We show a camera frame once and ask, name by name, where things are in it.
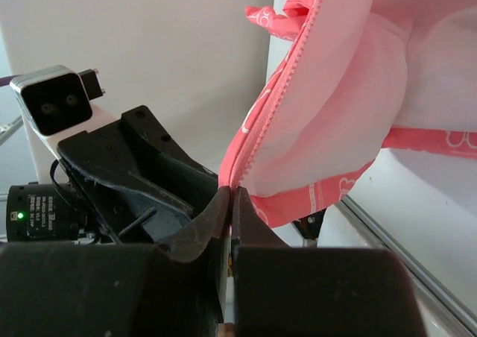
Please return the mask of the pink bear print jacket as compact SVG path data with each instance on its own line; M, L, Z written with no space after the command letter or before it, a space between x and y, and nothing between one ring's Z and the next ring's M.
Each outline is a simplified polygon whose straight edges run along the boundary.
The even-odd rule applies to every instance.
M291 47L218 183L270 227L341 200L383 148L476 158L476 0L287 0L247 19Z

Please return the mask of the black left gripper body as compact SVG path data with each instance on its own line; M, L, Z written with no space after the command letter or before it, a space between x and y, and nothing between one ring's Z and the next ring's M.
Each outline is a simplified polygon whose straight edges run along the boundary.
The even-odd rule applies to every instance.
M80 245L119 244L114 231L113 194L84 177L64 160L49 169L50 183L11 186L6 204L6 240L72 242Z

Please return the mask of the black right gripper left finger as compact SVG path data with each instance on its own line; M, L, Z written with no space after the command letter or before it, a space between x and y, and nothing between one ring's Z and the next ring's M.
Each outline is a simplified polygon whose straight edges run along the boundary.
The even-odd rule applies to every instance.
M7 243L3 336L216 336L230 190L156 244Z

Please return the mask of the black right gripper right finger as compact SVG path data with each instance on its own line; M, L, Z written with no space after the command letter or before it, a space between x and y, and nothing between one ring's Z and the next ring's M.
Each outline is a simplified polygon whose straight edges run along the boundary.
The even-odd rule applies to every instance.
M411 279L377 248L293 248L234 194L237 336L423 336Z

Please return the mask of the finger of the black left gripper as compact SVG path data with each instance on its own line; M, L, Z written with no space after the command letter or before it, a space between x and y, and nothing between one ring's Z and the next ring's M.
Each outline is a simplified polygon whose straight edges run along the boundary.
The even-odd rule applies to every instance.
M216 175L194 161L146 106L63 139L57 150L87 180L187 218L201 213L218 189Z
M61 160L113 194L107 201L116 205L112 221L122 244L159 242L194 218L194 204L157 160L122 157L84 165Z

